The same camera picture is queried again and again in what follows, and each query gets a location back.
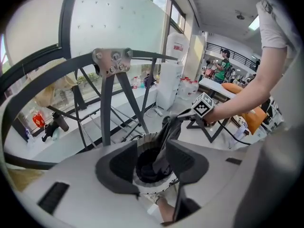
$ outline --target black slot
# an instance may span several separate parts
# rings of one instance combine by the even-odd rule
[[[55,182],[53,186],[38,202],[38,205],[47,213],[53,214],[62,197],[70,185],[63,182]]]
[[[238,160],[236,158],[232,158],[232,157],[229,157],[228,159],[226,159],[227,162],[230,162],[232,164],[235,164],[235,165],[240,165],[242,163],[241,160]]]

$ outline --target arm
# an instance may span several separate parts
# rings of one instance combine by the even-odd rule
[[[219,71],[223,71],[224,70],[224,68],[221,65],[217,64],[217,63],[215,64],[215,66],[217,67],[217,69]]]
[[[285,48],[263,48],[261,65],[256,78],[233,99],[215,107],[204,119],[211,123],[248,112],[270,97],[270,90],[281,78],[286,59]]]

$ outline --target railing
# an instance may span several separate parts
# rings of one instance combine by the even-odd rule
[[[230,58],[234,59],[241,64],[244,64],[245,66],[251,68],[252,70],[256,71],[256,63],[248,59],[247,57],[244,57],[243,55],[230,50],[229,48],[221,47],[212,43],[207,43],[206,51],[214,51],[217,53],[222,53],[223,50],[228,49],[230,51]]]

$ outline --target white sleeve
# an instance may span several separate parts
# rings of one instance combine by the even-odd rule
[[[261,2],[256,4],[256,8],[260,19],[262,48],[285,48],[288,40],[274,18],[265,10]]]

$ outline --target green shirt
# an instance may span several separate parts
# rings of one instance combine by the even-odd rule
[[[221,64],[220,64],[224,70],[220,71],[218,68],[215,70],[215,75],[214,77],[217,78],[217,79],[220,79],[220,80],[224,80],[225,79],[225,72],[226,72],[226,69],[229,68],[230,66],[230,62],[227,58],[225,58]]]

